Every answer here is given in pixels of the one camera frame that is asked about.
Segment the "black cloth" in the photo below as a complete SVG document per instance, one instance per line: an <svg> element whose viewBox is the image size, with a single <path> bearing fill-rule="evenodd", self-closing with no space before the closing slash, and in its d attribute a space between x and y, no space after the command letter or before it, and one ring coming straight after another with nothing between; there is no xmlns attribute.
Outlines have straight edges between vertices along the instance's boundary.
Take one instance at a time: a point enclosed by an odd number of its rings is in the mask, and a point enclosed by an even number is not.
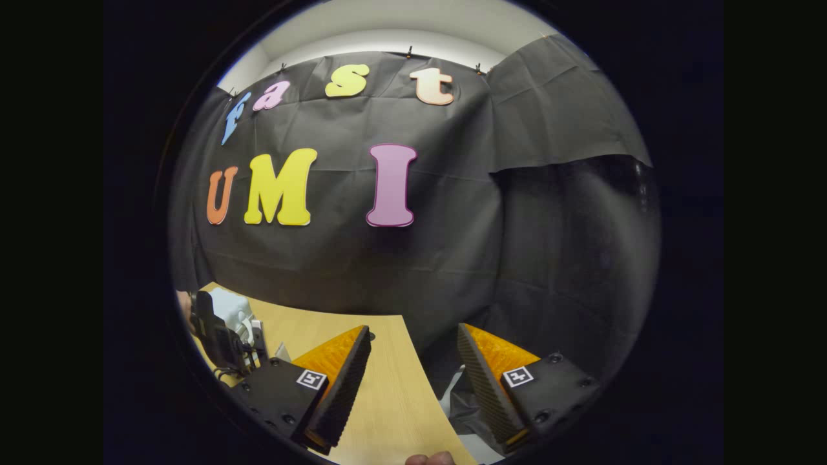
<svg viewBox="0 0 827 465"><path fill-rule="evenodd" d="M327 98L338 67L365 64L366 88ZM447 106L417 99L411 72L436 67ZM252 112L265 89L291 85ZM252 92L224 146L227 113ZM405 228L374 228L380 143L411 146ZM306 227L244 223L250 160L276 173L304 147ZM209 176L237 166L227 217L206 216ZM222 185L219 185L219 198ZM441 395L459 366L456 326L468 322L520 347L562 351L601 380L640 331L660 242L657 193L643 140L600 70L560 36L539 39L487 75L450 61L381 52L290 66L231 98L204 103L176 168L170 208L176 286L214 280L301 309L401 314Z"/></svg>

